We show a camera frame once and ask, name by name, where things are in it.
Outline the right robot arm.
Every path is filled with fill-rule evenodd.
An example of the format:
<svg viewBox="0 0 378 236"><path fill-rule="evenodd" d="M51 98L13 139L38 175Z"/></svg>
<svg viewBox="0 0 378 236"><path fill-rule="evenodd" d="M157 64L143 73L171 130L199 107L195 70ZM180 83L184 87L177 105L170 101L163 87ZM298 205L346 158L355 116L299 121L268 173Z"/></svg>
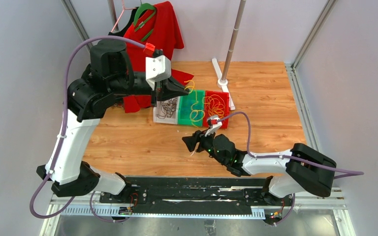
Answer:
<svg viewBox="0 0 378 236"><path fill-rule="evenodd" d="M337 164L331 158L303 143L273 153L248 153L239 150L225 135L206 135L197 130L182 138L190 152L207 152L210 158L237 177L268 173L262 199L268 205L282 197L298 192L309 192L329 197Z"/></svg>

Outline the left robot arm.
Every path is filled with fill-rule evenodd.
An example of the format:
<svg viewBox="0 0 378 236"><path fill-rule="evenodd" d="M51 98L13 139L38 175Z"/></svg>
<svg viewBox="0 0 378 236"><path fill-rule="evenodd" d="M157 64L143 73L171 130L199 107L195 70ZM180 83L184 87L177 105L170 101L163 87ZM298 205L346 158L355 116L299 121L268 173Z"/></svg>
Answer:
<svg viewBox="0 0 378 236"><path fill-rule="evenodd" d="M63 120L54 153L37 168L51 181L58 197L108 193L119 203L131 197L132 186L119 173L100 171L83 160L95 128L118 99L149 95L151 104L186 96L189 90L171 75L171 62L162 50L120 36L93 38L90 64L83 76L64 88Z"/></svg>

